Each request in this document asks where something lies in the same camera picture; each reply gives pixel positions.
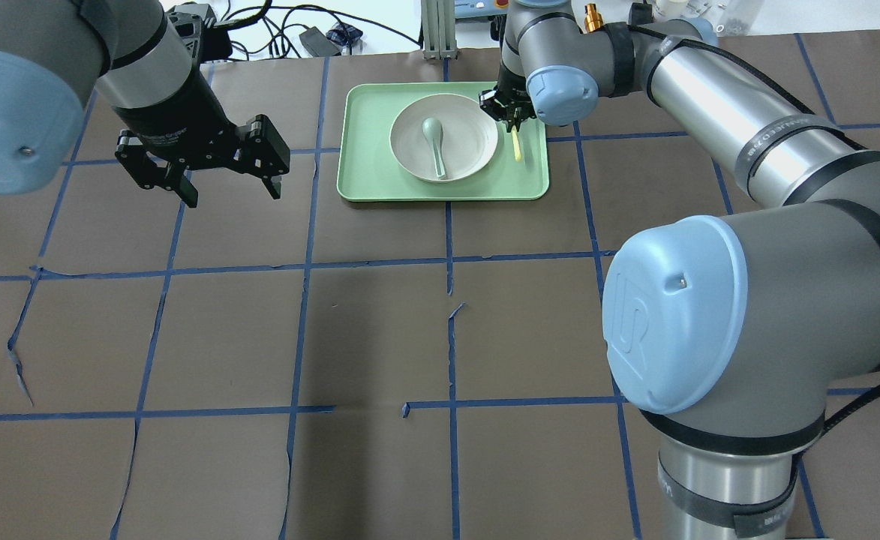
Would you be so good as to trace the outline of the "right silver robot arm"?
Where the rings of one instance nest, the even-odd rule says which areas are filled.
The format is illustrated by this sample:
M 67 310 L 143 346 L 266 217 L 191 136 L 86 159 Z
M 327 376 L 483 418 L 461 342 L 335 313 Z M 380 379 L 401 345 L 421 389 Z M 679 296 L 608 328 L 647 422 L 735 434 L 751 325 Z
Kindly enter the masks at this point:
M 804 452 L 880 397 L 880 151 L 676 18 L 582 31 L 569 1 L 512 1 L 480 106 L 570 125 L 644 92 L 758 211 L 642 230 L 608 267 L 603 335 L 660 433 L 666 539 L 782 539 Z

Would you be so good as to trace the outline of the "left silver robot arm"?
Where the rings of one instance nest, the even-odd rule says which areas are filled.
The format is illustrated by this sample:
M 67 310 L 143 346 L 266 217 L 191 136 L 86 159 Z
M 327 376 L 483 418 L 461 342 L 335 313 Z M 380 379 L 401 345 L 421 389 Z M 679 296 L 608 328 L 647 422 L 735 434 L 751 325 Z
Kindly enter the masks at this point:
M 0 1 L 0 194 L 52 181 L 97 92 L 125 124 L 115 157 L 139 188 L 195 208 L 188 172 L 226 168 L 278 198 L 288 145 L 264 114 L 228 120 L 200 72 L 227 57 L 231 30 L 255 21 L 158 1 Z

